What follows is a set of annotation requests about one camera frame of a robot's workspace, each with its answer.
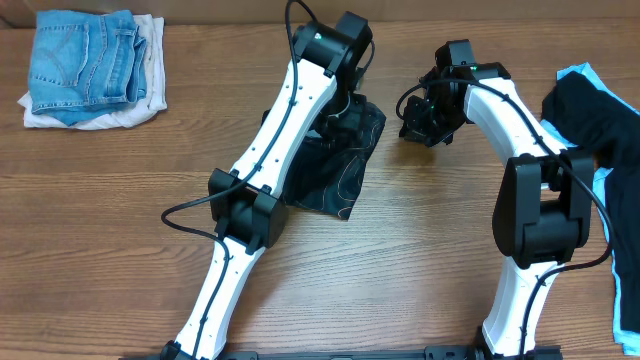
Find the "wooden surface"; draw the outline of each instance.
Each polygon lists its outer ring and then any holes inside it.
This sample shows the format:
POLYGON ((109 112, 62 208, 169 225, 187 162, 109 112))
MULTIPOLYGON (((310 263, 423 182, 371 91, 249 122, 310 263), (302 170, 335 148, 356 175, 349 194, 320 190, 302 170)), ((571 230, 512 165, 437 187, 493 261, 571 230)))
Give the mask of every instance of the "wooden surface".
MULTIPOLYGON (((52 9, 163 16, 168 25, 282 23, 286 0, 0 0, 0 16, 19 27, 34 27, 36 12, 52 9)), ((638 17, 636 0, 306 0, 318 19, 338 21, 345 10, 370 21, 571 19, 638 17)), ((294 21, 308 20, 300 6, 294 21)))
MULTIPOLYGON (((398 139, 396 99, 446 40, 468 37, 500 61, 539 116, 555 71, 590 61, 640 107, 640 22, 376 23, 362 92, 388 116, 351 220, 291 210, 233 316, 233 349, 415 349, 466 344, 488 315, 502 257, 491 215, 502 166, 479 129, 450 146, 398 139)), ((117 359, 158 352, 182 328, 209 267, 209 240, 161 224, 169 206, 206 194, 256 134, 288 61, 277 25, 165 31, 169 111, 132 130, 25 130, 33 32, 0 33, 0 358, 117 359)), ((176 220, 212 229, 209 209, 176 220)), ((604 249, 594 213, 575 262, 604 249)), ((611 262, 561 275, 539 344, 567 359, 621 359, 611 333, 611 262)))

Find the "white garment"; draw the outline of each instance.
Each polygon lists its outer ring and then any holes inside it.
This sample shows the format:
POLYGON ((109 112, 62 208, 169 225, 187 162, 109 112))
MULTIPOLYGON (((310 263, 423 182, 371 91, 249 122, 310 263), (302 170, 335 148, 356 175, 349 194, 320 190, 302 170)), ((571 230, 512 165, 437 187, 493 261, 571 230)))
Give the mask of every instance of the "white garment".
POLYGON ((78 130, 101 130, 115 127, 134 127, 151 119, 158 111, 167 108, 165 101, 165 73, 162 50, 164 19, 151 15, 135 15, 138 33, 147 39, 147 49, 143 57, 144 74, 147 80, 147 95, 138 100, 135 106, 101 115, 95 119, 67 126, 49 115, 33 115, 33 100, 27 92, 18 104, 24 106, 24 127, 27 128, 71 128, 78 130))

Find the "light blue cloth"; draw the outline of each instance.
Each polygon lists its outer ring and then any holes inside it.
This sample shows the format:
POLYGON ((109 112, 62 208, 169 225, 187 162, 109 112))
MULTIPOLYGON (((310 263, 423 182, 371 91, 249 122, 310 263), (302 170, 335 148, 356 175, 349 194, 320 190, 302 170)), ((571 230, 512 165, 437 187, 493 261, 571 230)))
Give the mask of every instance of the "light blue cloth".
MULTIPOLYGON (((596 89, 607 92, 609 95, 611 95, 616 100, 620 101, 629 109, 638 113, 638 111, 633 107, 631 107, 631 105, 627 104, 622 99, 620 99, 616 94, 612 93, 609 89, 607 89, 607 87, 604 85, 602 80, 600 80, 596 72, 593 71, 589 63, 584 63, 582 65, 573 65, 564 70, 558 71, 557 73, 558 80, 562 79, 565 75, 567 75, 572 71, 575 71, 579 74, 584 75, 589 81, 591 81, 591 83, 596 87, 596 89)), ((565 146, 567 147, 576 146, 570 143, 562 135, 560 135, 558 130, 556 130, 556 128, 547 120, 542 120, 540 124, 551 136, 558 139, 565 146)), ((602 204, 604 204, 605 206, 607 202, 605 198, 604 183, 605 183, 605 178, 607 177, 607 175, 611 173, 612 170, 613 169, 600 168, 596 171, 593 177, 593 192, 596 194, 598 199, 600 199, 602 204)), ((604 235, 607 241, 609 241, 609 231, 607 229, 607 225, 604 223, 604 220, 602 220, 602 225, 604 226, 604 235)), ((616 298, 613 306, 613 338, 616 341, 616 343, 622 344, 622 349, 625 355, 640 356, 640 334, 632 331, 622 330, 620 328, 620 298, 621 298, 620 277, 618 276, 618 274, 616 274, 615 253, 613 254, 613 264, 611 265, 611 272, 613 273, 613 277, 616 282, 616 298)))
POLYGON ((73 125, 146 96, 146 40, 128 10, 38 12, 29 69, 31 112, 73 125))

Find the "crumpled black clothing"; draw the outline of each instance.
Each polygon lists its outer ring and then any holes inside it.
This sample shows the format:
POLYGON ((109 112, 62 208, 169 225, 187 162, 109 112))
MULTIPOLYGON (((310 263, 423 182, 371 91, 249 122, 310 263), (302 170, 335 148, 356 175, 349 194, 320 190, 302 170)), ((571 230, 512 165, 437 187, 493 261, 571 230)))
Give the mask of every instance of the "crumpled black clothing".
POLYGON ((367 161, 382 134, 386 117, 363 95, 352 95, 347 116, 364 111, 357 136, 339 146, 306 136, 285 179, 282 200, 287 205, 317 210, 348 220, 362 188, 367 161))
POLYGON ((614 169, 605 197, 615 229, 609 241, 620 277, 620 328, 640 333, 640 116, 572 72, 544 99, 542 117, 614 169))
POLYGON ((582 74, 571 72, 558 80, 542 102, 542 118, 596 154, 603 167, 640 164, 638 115, 582 74))
POLYGON ((611 244, 620 277, 620 328, 640 333, 640 166, 616 167, 604 186, 616 230, 611 244))

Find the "blue denim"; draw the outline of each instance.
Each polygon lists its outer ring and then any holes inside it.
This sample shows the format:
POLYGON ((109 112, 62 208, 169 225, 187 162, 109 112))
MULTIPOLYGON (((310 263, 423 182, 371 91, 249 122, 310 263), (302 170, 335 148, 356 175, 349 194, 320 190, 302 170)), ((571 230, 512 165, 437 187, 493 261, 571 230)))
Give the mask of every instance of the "blue denim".
POLYGON ((128 10, 38 12, 29 70, 32 113, 73 125, 132 106, 146 96, 146 47, 128 10))
MULTIPOLYGON (((560 70, 557 73, 557 79, 562 79, 568 73, 575 71, 579 74, 584 75, 591 83, 596 87, 596 89, 601 91, 606 91, 609 95, 617 99, 619 102, 624 104, 629 109, 633 110, 635 113, 640 115, 638 110, 634 109, 631 105, 624 102, 624 100, 620 99, 616 94, 611 92, 607 86, 600 80, 598 74, 591 68, 589 63, 584 63, 582 65, 573 65, 564 70, 560 70)), ((570 143, 567 139, 565 139, 558 130, 547 120, 542 120, 540 125, 547 130, 549 135, 553 136, 560 142, 562 142, 567 147, 575 147, 576 145, 570 143)), ((605 197, 605 179, 607 175, 611 173, 613 169, 599 168, 593 177, 593 192, 596 194, 598 199, 606 206, 606 197, 605 197)), ((604 226, 604 236, 609 241, 609 230, 607 229, 607 224, 602 221, 602 225, 604 226)), ((622 349, 625 355, 629 356, 640 356, 640 334, 634 333, 632 331, 622 330, 620 327, 620 298, 621 298, 621 287, 620 287, 620 276, 616 273, 616 254, 612 253, 613 256, 613 264, 611 264, 611 272, 613 273, 613 277, 616 282, 616 298, 613 305, 613 338, 618 344, 622 344, 622 349)))

